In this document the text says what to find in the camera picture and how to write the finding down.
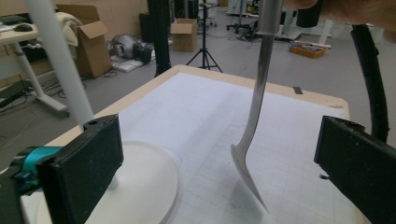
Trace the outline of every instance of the white desk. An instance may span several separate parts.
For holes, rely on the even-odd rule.
[[[40,86],[40,83],[35,76],[35,72],[30,66],[25,54],[21,50],[19,42],[24,40],[35,39],[38,37],[38,32],[34,30],[31,32],[15,32],[7,31],[0,33],[0,46],[10,44],[13,46],[15,54],[0,58],[1,71],[0,79],[13,77],[17,74],[25,72],[29,76],[29,81],[35,90],[35,97],[45,105],[50,106],[58,112],[67,113],[67,107],[53,98],[45,94]]]
[[[313,162],[320,111],[347,117],[347,103],[270,83],[247,157],[271,213],[262,211],[230,153],[245,129],[253,85],[252,79],[179,65],[96,117],[120,112],[123,142],[150,141],[172,155],[180,184],[167,223],[363,223],[354,205],[318,178],[321,170]],[[49,145],[65,145],[79,133],[76,127]]]

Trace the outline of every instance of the gray floor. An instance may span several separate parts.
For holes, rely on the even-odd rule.
[[[255,78],[260,42],[236,40],[235,34],[227,31],[225,27],[227,24],[237,22],[237,18],[225,15],[224,11],[225,8],[216,7],[209,13],[210,16],[216,18],[218,27],[211,27],[208,30],[208,50],[224,73]],[[243,23],[252,21],[254,19],[243,19]],[[201,39],[200,35],[196,51],[202,46]],[[318,41],[316,36],[303,35],[301,39]],[[323,57],[309,59],[289,53],[287,43],[275,42],[268,81],[343,98],[349,103],[351,119],[364,125],[370,132],[368,96],[352,40],[350,38],[328,39],[328,44],[332,45],[332,49]],[[396,76],[393,73],[396,48],[389,44],[380,44],[377,47],[380,52],[378,59],[388,97],[391,128],[389,144],[396,147],[396,132],[394,131],[396,118],[392,116],[396,114],[396,104],[393,100],[396,95],[396,88],[394,88]],[[196,51],[171,50],[171,64],[187,63]],[[191,65],[201,64],[201,57],[199,57]],[[111,105],[127,93],[152,80],[154,75],[155,62],[151,62],[128,74],[118,72],[115,77],[85,80],[86,92],[93,112],[96,113]],[[67,99],[54,97],[68,104]],[[33,97],[29,97],[24,105],[1,113],[0,123],[0,170],[7,167],[12,157],[20,150],[30,146],[43,146],[77,125],[73,116],[65,118],[57,115],[34,101]]]

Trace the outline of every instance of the black tripod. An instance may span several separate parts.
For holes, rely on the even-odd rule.
[[[244,0],[238,0],[240,1],[240,8],[239,8],[239,23],[235,23],[234,25],[227,25],[227,30],[230,30],[230,27],[233,27],[235,30],[236,34],[239,34],[239,29],[246,29],[248,31],[251,31],[251,27],[249,24],[242,24],[242,13],[243,13],[243,8],[244,8]]]
[[[206,20],[207,20],[207,3],[206,0],[204,0],[204,2],[202,4],[200,4],[200,7],[204,8],[204,25],[203,25],[203,45],[202,48],[198,51],[198,53],[195,54],[195,56],[187,63],[187,65],[189,65],[200,53],[202,53],[202,66],[200,68],[204,68],[204,69],[208,69],[210,70],[211,67],[217,67],[220,72],[221,68],[218,66],[218,64],[216,63],[216,61],[213,59],[212,55],[210,55],[209,51],[207,51],[206,48]],[[207,58],[207,55],[209,55],[210,59],[212,59],[213,63],[215,63],[215,65],[210,65],[209,64],[209,60]]]

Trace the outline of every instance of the desk leg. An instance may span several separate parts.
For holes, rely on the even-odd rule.
[[[30,83],[35,90],[34,96],[36,97],[36,99],[44,103],[45,105],[50,106],[58,112],[65,113],[67,111],[67,107],[46,95],[43,92],[43,89],[41,89],[40,83],[38,83],[37,77],[35,76],[35,72],[27,61],[27,58],[22,51],[21,46],[18,43],[14,43],[13,46],[15,53],[18,55],[18,60],[20,61],[20,65],[22,66],[23,71],[25,71],[29,76]]]

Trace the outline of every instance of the table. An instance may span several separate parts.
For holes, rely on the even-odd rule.
[[[58,112],[67,114],[67,107],[65,105],[59,103],[43,92],[40,83],[35,76],[35,72],[21,50],[19,42],[38,38],[37,29],[34,26],[32,27],[34,30],[31,32],[7,31],[0,33],[0,46],[9,44],[12,45],[15,50],[15,54],[0,58],[0,64],[2,66],[0,78],[12,77],[17,74],[21,74],[22,72],[26,72],[29,76],[29,81],[35,90],[34,96],[36,99]]]
[[[257,202],[254,202],[254,198],[249,195],[246,186],[240,182],[240,177],[232,165],[231,155],[227,150],[233,140],[242,135],[241,132],[244,130],[243,124],[245,123],[244,117],[248,116],[248,111],[245,110],[240,113],[242,119],[230,117],[230,114],[235,111],[239,114],[240,109],[244,110],[242,105],[249,105],[249,99],[245,102],[240,101],[240,99],[245,99],[245,96],[242,95],[250,95],[253,85],[254,80],[248,78],[178,65],[95,115],[96,117],[102,117],[120,112],[123,142],[133,141],[136,138],[149,140],[152,141],[152,144],[161,146],[170,153],[177,164],[180,183],[179,195],[174,211],[169,218],[169,223],[257,223],[268,218],[257,205]],[[218,95],[207,95],[202,90],[209,92],[215,90]],[[160,97],[164,97],[163,99],[166,99],[166,101],[162,98],[160,101],[155,100],[158,93],[164,92],[170,92],[175,98],[169,98],[169,95],[161,95]],[[186,96],[196,94],[198,97],[203,97],[202,99],[205,98],[208,102],[202,100],[191,103],[189,99],[182,99],[183,96],[177,98],[181,92],[186,93]],[[220,105],[211,103],[211,98]],[[297,94],[293,88],[267,83],[264,104],[267,104],[265,102],[268,102],[268,99],[273,105],[269,109],[274,109],[279,114],[282,112],[278,110],[279,108],[288,108],[289,105],[297,104],[303,110],[306,110],[308,116],[311,116],[308,110],[309,106],[328,110],[335,114],[343,114],[345,117],[348,116],[347,103],[344,100],[309,91],[304,91],[304,94]],[[222,103],[230,100],[235,100],[242,105],[237,105],[234,111],[225,110],[228,107]],[[281,101],[287,101],[288,103],[274,105],[274,103]],[[163,113],[161,103],[177,106],[172,107],[174,110],[171,113]],[[194,105],[196,107],[185,108],[190,112],[185,113],[183,105]],[[200,107],[203,109],[202,111],[194,112]],[[285,112],[291,112],[288,116],[292,116],[294,110],[298,109],[294,107],[293,110],[289,109]],[[158,114],[165,115],[167,119],[158,117]],[[191,125],[185,129],[186,123],[189,122],[195,122],[197,125]],[[301,129],[303,134],[312,128],[309,123],[303,123],[303,126]],[[49,146],[65,145],[79,133],[80,130],[76,127],[50,142]],[[258,129],[258,136],[267,134],[271,137],[279,137],[284,134],[290,136],[288,130],[280,133],[276,127],[270,132],[261,128]],[[284,142],[291,143],[291,136],[282,139]],[[290,149],[285,148],[284,152],[274,150],[274,148],[279,148],[278,146],[284,146],[282,142],[272,143],[270,146],[272,150],[260,152],[257,150],[257,146],[262,147],[262,145],[260,145],[261,141],[258,140],[260,139],[253,140],[252,149],[249,150],[249,153],[254,157],[248,158],[247,164],[250,165],[253,178],[256,178],[258,188],[261,189],[264,202],[273,211],[269,217],[276,219],[279,224],[296,223],[296,221],[303,221],[304,223],[335,223],[335,221],[337,223],[363,223],[360,212],[351,202],[343,198],[343,195],[340,195],[330,182],[322,182],[316,176],[311,176],[307,181],[304,181],[305,174],[299,174],[300,169],[303,169],[307,174],[311,172],[311,169],[314,170],[314,174],[316,171],[319,172],[319,168],[315,164],[311,164],[313,163],[313,155],[306,155],[307,152],[304,150],[300,153],[299,145],[304,144],[304,139],[295,142]],[[286,155],[282,154],[285,152],[293,152],[296,156],[290,158],[291,161],[288,162],[294,163],[302,158],[303,162],[310,162],[310,164],[299,165],[296,163],[295,167],[290,168],[288,162],[282,161],[289,155],[288,153]],[[271,163],[274,169],[271,169],[271,166],[262,169],[263,163]],[[266,177],[270,177],[272,180],[268,182],[265,179]],[[288,189],[288,186],[285,186],[287,183],[291,186],[295,184],[300,187],[301,194],[294,191],[295,189]],[[279,194],[276,191],[277,189],[284,190]],[[304,204],[312,202],[310,200],[314,200],[312,206]],[[326,214],[329,212],[327,210],[329,206],[326,205],[326,202],[330,204],[330,215]],[[28,207],[32,208],[34,206],[29,203]]]

